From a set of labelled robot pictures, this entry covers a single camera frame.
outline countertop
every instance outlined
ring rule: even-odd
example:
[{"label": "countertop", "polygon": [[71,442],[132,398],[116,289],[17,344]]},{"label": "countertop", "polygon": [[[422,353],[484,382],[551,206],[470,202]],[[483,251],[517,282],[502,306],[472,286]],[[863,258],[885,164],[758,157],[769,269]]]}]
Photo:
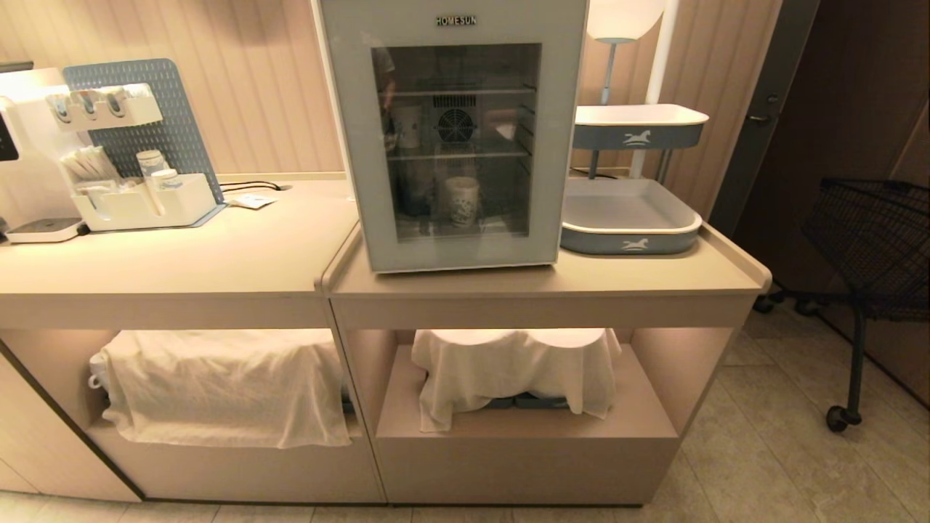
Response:
[{"label": "countertop", "polygon": [[695,245],[665,256],[589,256],[565,249],[551,266],[375,275],[365,244],[347,252],[333,298],[533,298],[758,294],[771,274],[704,225]]},{"label": "countertop", "polygon": [[136,306],[223,297],[322,299],[323,273],[358,222],[351,186],[347,181],[288,184],[293,188],[284,192],[242,191],[278,201],[259,210],[225,208],[196,228],[2,246],[0,324],[12,322],[15,328],[10,317],[27,320],[21,307],[33,315],[67,315],[69,309],[73,315],[92,315],[79,309],[82,302],[84,307],[106,302],[103,309],[119,315],[120,302],[129,299]]}]

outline cup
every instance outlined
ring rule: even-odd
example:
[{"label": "cup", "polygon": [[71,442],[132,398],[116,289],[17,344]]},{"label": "cup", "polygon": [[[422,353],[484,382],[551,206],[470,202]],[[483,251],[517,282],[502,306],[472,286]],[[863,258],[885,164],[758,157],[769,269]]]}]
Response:
[{"label": "cup", "polygon": [[419,105],[398,105],[392,109],[397,131],[397,146],[401,149],[419,147]]},{"label": "cup", "polygon": [[158,149],[139,151],[136,153],[136,160],[139,161],[139,168],[142,169],[142,176],[145,177],[152,176],[160,170],[170,168],[162,152]]},{"label": "cup", "polygon": [[478,180],[468,176],[454,176],[445,181],[448,194],[449,220],[459,228],[471,227],[478,218]]},{"label": "cup", "polygon": [[184,181],[178,176],[178,172],[173,168],[162,169],[152,173],[152,180],[155,186],[161,191],[170,191],[178,189],[184,185]]}]

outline blue pegboard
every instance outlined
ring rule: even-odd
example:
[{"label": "blue pegboard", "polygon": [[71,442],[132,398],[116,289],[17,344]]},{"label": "blue pegboard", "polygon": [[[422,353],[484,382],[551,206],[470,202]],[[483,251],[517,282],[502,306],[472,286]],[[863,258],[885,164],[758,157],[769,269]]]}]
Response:
[{"label": "blue pegboard", "polygon": [[204,173],[217,204],[223,203],[217,175],[193,119],[191,104],[187,101],[175,62],[156,59],[74,65],[64,68],[64,78],[71,90],[148,84],[164,117],[161,122],[92,130],[87,132],[90,139],[94,145],[106,150],[124,178],[141,176],[137,152],[158,149],[178,172]]}]

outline power cord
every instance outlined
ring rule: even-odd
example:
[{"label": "power cord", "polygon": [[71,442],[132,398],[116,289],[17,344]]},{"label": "power cord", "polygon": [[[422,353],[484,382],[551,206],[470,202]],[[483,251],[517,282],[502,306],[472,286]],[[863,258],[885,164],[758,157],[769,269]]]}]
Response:
[{"label": "power cord", "polygon": [[[581,174],[588,174],[589,172],[586,169],[579,169],[579,168],[570,168],[570,169],[574,170],[575,172],[580,172]],[[595,174],[594,178],[609,178],[611,180],[619,180],[619,178],[616,176],[610,176],[609,174],[600,174],[600,173]]]},{"label": "power cord", "polygon": [[253,181],[231,181],[229,183],[221,183],[220,187],[229,187],[228,189],[223,189],[223,193],[228,193],[231,191],[241,191],[243,189],[273,189],[274,191],[284,191],[287,186],[282,187],[273,181],[263,181],[263,180],[253,180]]}]

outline tile floor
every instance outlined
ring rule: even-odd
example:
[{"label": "tile floor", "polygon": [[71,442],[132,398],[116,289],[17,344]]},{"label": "tile floor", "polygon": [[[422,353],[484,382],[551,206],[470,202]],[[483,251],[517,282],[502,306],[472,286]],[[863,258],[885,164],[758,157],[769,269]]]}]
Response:
[{"label": "tile floor", "polygon": [[930,521],[930,413],[867,364],[865,422],[830,433],[848,344],[785,303],[752,313],[642,509],[100,503],[0,492],[0,523],[854,523]]}]

